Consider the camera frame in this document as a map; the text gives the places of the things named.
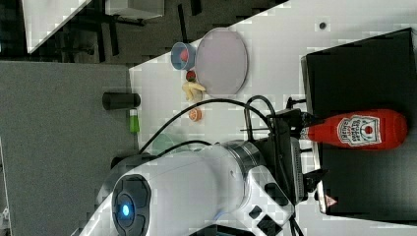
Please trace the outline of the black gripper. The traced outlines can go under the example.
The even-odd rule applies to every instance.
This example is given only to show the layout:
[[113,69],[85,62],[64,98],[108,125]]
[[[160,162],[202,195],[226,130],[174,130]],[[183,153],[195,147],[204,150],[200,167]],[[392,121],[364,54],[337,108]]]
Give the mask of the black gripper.
[[[255,141],[269,171],[286,197],[294,204],[294,179],[290,138],[297,139],[298,128],[307,128],[325,122],[324,118],[298,108],[284,109],[267,116],[271,127],[266,138]],[[316,169],[303,175],[304,191],[313,193],[328,173],[327,169]]]

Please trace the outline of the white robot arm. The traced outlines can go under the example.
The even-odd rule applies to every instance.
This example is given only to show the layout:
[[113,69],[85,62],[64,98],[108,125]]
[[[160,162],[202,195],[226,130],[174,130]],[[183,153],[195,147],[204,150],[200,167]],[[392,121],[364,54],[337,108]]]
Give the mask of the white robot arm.
[[194,236],[229,216],[253,236],[304,236],[295,207],[322,171],[303,173],[299,141],[313,115],[286,109],[268,118],[269,135],[158,156],[137,154],[112,169],[86,224],[72,236]]

